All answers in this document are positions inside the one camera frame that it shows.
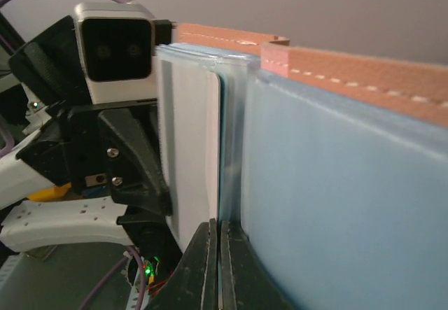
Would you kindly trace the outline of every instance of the light blue folder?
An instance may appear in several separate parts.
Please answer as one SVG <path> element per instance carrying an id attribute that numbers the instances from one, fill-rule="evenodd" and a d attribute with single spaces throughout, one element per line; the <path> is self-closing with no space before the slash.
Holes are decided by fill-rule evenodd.
<path id="1" fill-rule="evenodd" d="M 306 310 L 448 309 L 448 130 L 251 70 L 241 223 L 274 282 Z"/>

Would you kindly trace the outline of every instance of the orange foam strip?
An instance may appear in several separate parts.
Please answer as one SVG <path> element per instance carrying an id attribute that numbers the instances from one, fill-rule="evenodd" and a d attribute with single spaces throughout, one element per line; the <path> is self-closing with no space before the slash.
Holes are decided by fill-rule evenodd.
<path id="1" fill-rule="evenodd" d="M 261 67 L 416 119 L 448 127 L 448 68 L 273 43 L 261 45 Z"/>
<path id="2" fill-rule="evenodd" d="M 181 23 L 176 27 L 176 42 L 190 43 L 260 55 L 261 44 L 271 42 L 288 45 L 285 37 L 256 32 Z"/>

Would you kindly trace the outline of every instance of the camera lens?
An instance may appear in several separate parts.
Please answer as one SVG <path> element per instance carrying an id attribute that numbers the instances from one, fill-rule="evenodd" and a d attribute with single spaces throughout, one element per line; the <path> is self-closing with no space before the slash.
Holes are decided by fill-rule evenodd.
<path id="1" fill-rule="evenodd" d="M 97 48 L 97 55 L 99 58 L 106 59 L 111 57 L 111 49 L 107 45 L 100 45 Z"/>
<path id="2" fill-rule="evenodd" d="M 127 47 L 127 53 L 132 58 L 137 58 L 141 56 L 141 48 L 137 44 L 131 44 Z"/>

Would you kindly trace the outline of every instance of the gray background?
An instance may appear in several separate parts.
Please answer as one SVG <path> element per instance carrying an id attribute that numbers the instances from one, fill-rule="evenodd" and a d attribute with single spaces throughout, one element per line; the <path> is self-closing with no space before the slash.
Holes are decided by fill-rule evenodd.
<path id="1" fill-rule="evenodd" d="M 79 1 L 15 0 L 2 10 L 25 40 Z M 159 18 L 288 36 L 294 44 L 448 62 L 448 0 L 138 0 Z"/>

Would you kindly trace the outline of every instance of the clear plastic folder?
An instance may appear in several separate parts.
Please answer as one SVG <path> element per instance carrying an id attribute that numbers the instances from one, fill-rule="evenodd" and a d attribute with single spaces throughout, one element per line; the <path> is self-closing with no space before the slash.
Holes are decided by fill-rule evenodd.
<path id="1" fill-rule="evenodd" d="M 184 251 L 198 225 L 218 216 L 220 78 L 195 66 L 157 62 L 162 171 L 171 233 Z"/>
<path id="2" fill-rule="evenodd" d="M 448 130 L 251 67 L 241 223 L 301 309 L 448 309 Z"/>
<path id="3" fill-rule="evenodd" d="M 217 73 L 221 81 L 219 219 L 240 219 L 242 135 L 247 66 L 259 57 L 187 43 L 161 45 L 160 59 Z"/>

